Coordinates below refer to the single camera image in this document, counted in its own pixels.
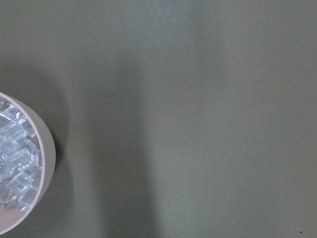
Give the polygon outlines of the pink bowl of ice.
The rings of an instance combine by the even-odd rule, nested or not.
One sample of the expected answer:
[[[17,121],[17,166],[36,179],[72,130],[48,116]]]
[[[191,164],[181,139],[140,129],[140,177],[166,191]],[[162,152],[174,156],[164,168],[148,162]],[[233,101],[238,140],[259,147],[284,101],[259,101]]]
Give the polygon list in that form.
[[[41,200],[53,178],[52,134],[30,107],[0,95],[0,233],[19,225]]]

